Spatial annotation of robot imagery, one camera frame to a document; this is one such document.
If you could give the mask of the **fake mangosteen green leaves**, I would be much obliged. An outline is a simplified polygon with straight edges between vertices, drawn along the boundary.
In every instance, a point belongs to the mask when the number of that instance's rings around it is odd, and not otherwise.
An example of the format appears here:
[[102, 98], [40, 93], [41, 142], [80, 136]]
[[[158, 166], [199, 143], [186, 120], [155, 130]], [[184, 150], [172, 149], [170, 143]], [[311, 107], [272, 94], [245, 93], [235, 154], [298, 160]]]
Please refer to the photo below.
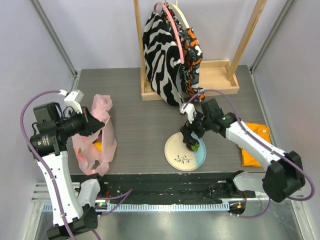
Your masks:
[[196, 141], [195, 144], [186, 143], [185, 145], [187, 149], [192, 152], [197, 152], [200, 147], [200, 143], [198, 141]]

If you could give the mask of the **pink plastic bag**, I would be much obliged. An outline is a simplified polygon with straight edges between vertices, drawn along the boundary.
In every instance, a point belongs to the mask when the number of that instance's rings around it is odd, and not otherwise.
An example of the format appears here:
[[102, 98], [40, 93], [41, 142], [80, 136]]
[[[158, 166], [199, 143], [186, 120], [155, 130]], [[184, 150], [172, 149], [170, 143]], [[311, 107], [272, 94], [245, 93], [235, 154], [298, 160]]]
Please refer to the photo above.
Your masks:
[[104, 127], [88, 137], [79, 134], [72, 137], [79, 168], [86, 175], [98, 173], [103, 176], [114, 158], [117, 142], [110, 116], [112, 107], [113, 102], [109, 95], [96, 94], [91, 105], [91, 114], [103, 122]]

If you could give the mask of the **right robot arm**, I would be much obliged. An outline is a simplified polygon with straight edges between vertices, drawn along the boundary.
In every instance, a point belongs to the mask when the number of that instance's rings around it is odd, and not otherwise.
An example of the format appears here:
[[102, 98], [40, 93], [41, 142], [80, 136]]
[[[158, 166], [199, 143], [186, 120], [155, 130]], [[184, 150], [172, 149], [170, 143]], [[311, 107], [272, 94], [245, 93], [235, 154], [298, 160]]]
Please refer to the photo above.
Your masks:
[[254, 191], [265, 193], [280, 203], [305, 186], [298, 153], [285, 152], [264, 140], [238, 120], [234, 113], [224, 113], [215, 99], [203, 102], [201, 109], [196, 110], [192, 103], [184, 103], [179, 109], [181, 115], [187, 116], [180, 132], [188, 150], [197, 152], [200, 139], [205, 132], [212, 131], [242, 147], [265, 170], [265, 175], [247, 172], [237, 174], [225, 186], [230, 197], [236, 198], [244, 191]]

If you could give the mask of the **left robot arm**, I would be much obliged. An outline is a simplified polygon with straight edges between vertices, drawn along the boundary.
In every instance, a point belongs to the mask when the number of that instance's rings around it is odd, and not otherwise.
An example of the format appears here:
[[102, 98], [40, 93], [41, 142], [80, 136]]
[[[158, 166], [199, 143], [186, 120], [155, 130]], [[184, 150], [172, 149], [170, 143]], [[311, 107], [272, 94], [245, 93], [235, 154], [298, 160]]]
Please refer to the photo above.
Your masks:
[[53, 213], [53, 226], [46, 232], [50, 240], [66, 240], [94, 231], [98, 227], [95, 201], [102, 199], [107, 188], [99, 174], [91, 174], [81, 182], [75, 193], [69, 167], [67, 141], [76, 134], [89, 137], [104, 127], [88, 108], [74, 107], [65, 117], [57, 102], [50, 102], [33, 109], [38, 129], [30, 137], [48, 188]]

